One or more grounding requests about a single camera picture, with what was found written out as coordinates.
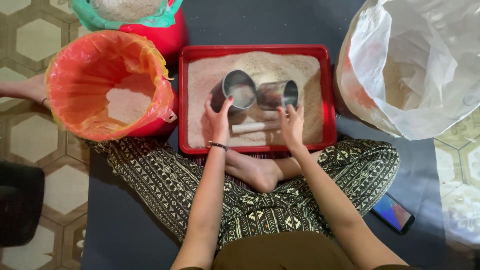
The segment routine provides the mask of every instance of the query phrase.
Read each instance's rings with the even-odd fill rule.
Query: bracelet
[[[207,146],[208,149],[212,148],[212,146],[216,146],[216,147],[220,147],[220,148],[223,148],[225,149],[225,152],[228,150],[228,147],[225,146],[225,145],[221,145],[221,144],[218,144],[218,143],[214,143],[213,141],[208,141],[210,143],[209,146]]]

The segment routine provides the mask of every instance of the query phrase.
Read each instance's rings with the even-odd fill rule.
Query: white plastic sack
[[[387,53],[412,90],[402,109],[385,101]],[[409,140],[441,134],[480,104],[480,1],[367,0],[342,44],[336,78],[360,119]]]

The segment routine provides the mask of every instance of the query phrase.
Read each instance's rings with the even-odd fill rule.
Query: olive green shirt
[[[199,270],[188,267],[183,270]],[[343,250],[323,234],[308,231],[272,233],[228,243],[217,255],[212,270],[240,269],[356,269]],[[384,265],[375,270],[415,270]]]

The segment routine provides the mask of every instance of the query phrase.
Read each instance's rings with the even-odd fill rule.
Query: metal cup
[[[294,81],[263,83],[257,90],[257,103],[262,110],[276,110],[288,104],[297,106],[299,91]]]
[[[234,96],[233,105],[228,110],[229,115],[250,108],[256,100],[255,83],[248,74],[241,70],[229,72],[210,93],[212,93],[210,106],[214,112],[220,112],[223,102],[229,96]]]

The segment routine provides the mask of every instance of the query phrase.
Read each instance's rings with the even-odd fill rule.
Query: black and white patterned pants
[[[88,142],[180,241],[187,230],[203,167],[152,138]],[[395,178],[400,157],[386,142],[347,137],[327,147],[318,163],[365,215]],[[305,230],[334,237],[303,176],[259,194],[225,179],[218,249],[248,236]]]

